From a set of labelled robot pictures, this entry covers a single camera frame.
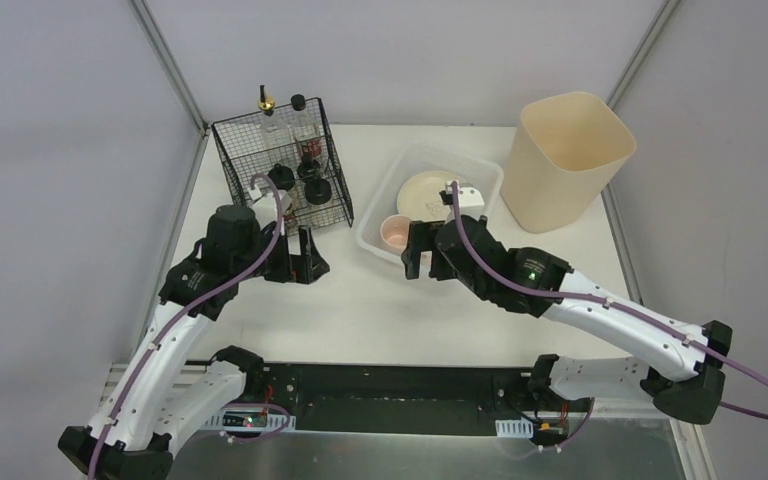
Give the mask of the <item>small dark spice jar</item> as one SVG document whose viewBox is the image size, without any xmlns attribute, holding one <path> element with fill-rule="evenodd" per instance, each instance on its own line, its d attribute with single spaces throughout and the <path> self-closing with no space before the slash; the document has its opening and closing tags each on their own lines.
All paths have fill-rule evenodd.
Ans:
<svg viewBox="0 0 768 480">
<path fill-rule="evenodd" d="M 283 212 L 283 217 L 286 221 L 289 221 L 290 219 L 293 219 L 295 217 L 296 207 L 297 207 L 297 202 L 292 198 L 290 198 Z"/>
</svg>

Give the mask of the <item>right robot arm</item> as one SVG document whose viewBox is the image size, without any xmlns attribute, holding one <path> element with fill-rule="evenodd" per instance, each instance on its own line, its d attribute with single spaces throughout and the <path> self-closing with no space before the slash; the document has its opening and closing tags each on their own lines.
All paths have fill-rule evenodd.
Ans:
<svg viewBox="0 0 768 480">
<path fill-rule="evenodd" d="M 580 360 L 539 356 L 528 388 L 568 400 L 586 397 L 650 401 L 687 423 L 709 424 L 721 405 L 732 329 L 719 322 L 685 323 L 616 297 L 567 261 L 535 247 L 507 249 L 485 219 L 464 216 L 464 244 L 454 221 L 409 225 L 401 255 L 416 279 L 423 253 L 430 277 L 456 279 L 482 301 L 511 313 L 559 322 L 604 340 L 623 358 Z"/>
</svg>

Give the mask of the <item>black lid jar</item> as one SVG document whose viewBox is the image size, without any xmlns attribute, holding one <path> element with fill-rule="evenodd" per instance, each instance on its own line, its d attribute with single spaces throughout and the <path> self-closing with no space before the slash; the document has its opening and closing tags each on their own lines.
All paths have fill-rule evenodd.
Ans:
<svg viewBox="0 0 768 480">
<path fill-rule="evenodd" d="M 304 185 L 304 196 L 312 209 L 322 209 L 332 200 L 332 187 L 324 178 L 314 178 Z"/>
<path fill-rule="evenodd" d="M 321 177 L 321 165 L 310 152 L 305 152 L 301 156 L 296 173 L 302 182 L 307 183 Z"/>
<path fill-rule="evenodd" d="M 291 191 L 295 187 L 295 174 L 293 170 L 281 163 L 275 163 L 268 171 L 267 176 L 279 190 Z"/>
</svg>

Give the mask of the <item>gold cap oil bottle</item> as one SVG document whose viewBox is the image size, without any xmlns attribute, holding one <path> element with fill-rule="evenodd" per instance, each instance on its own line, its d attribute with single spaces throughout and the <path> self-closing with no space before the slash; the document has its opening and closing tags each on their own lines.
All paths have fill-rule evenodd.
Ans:
<svg viewBox="0 0 768 480">
<path fill-rule="evenodd" d="M 261 112 L 259 131 L 264 149 L 269 151 L 288 146 L 292 141 L 289 128 L 276 113 L 276 103 L 263 84 L 259 86 L 257 106 Z"/>
</svg>

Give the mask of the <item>red label sauce bottle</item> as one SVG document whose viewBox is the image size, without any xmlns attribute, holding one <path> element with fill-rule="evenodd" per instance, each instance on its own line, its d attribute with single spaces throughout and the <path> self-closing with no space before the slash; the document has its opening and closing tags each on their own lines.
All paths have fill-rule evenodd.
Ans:
<svg viewBox="0 0 768 480">
<path fill-rule="evenodd" d="M 307 107 L 307 100 L 302 94 L 293 95 L 290 103 L 293 109 L 290 125 L 292 136 L 302 154 L 309 154 L 318 160 L 322 154 L 320 124 Z"/>
</svg>

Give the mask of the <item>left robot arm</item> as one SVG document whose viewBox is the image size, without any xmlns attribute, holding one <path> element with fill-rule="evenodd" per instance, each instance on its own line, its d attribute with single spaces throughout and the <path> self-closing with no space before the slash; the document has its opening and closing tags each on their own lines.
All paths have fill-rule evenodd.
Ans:
<svg viewBox="0 0 768 480">
<path fill-rule="evenodd" d="M 241 347 L 214 354 L 200 380 L 169 395 L 193 348 L 241 282 L 312 284 L 327 274 L 312 229 L 289 250 L 274 208 L 217 208 L 206 234 L 166 276 L 146 334 L 123 378 L 84 426 L 69 426 L 59 450 L 90 479 L 164 479 L 183 444 L 221 408 L 240 401 L 270 411 L 264 360 Z"/>
</svg>

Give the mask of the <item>cream plate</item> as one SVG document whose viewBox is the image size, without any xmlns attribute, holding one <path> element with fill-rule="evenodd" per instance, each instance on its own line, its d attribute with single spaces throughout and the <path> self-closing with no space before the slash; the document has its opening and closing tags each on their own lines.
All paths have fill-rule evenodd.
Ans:
<svg viewBox="0 0 768 480">
<path fill-rule="evenodd" d="M 397 211 L 414 221 L 445 220 L 451 208 L 443 203 L 440 192 L 452 181 L 460 181 L 454 173 L 433 170 L 412 176 L 397 195 Z"/>
</svg>

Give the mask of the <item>pink mug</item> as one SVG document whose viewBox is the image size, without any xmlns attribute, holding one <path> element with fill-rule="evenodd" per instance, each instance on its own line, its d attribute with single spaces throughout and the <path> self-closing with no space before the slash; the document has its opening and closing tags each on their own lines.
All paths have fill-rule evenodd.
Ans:
<svg viewBox="0 0 768 480">
<path fill-rule="evenodd" d="M 393 254 L 400 255 L 407 245 L 411 219 L 404 215 L 391 215 L 380 226 L 382 247 Z"/>
</svg>

